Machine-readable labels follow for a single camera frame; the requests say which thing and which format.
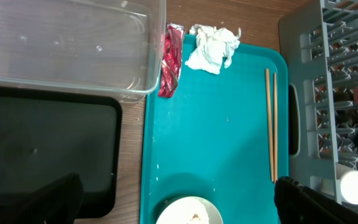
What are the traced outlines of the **white cup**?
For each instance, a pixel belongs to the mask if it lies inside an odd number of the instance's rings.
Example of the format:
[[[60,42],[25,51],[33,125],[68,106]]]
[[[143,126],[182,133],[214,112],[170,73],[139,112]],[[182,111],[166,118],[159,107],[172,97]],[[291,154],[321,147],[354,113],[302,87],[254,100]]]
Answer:
[[[358,170],[337,163],[336,178],[343,201],[358,205]]]

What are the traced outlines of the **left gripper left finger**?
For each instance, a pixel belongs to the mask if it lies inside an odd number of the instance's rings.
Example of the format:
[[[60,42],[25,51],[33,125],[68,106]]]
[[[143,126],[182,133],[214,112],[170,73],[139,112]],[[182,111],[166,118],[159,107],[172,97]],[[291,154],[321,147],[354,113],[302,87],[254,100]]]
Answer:
[[[0,209],[0,224],[73,223],[83,201],[83,184],[78,174],[68,174]]]

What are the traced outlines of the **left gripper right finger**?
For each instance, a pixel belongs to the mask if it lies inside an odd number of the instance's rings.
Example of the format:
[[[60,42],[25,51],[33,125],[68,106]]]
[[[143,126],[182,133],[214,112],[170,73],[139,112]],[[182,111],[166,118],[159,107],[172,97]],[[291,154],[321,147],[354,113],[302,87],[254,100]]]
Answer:
[[[281,224],[358,224],[358,214],[298,181],[283,176],[274,203]]]

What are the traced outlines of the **red foil wrapper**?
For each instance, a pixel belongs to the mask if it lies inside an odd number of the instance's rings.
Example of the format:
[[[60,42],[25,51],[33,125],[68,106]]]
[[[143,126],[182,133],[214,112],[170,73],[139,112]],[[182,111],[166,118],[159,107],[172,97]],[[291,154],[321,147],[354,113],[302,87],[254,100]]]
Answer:
[[[158,96],[171,98],[181,75],[183,41],[185,29],[178,24],[169,23],[165,30],[165,43],[162,58],[162,76]]]

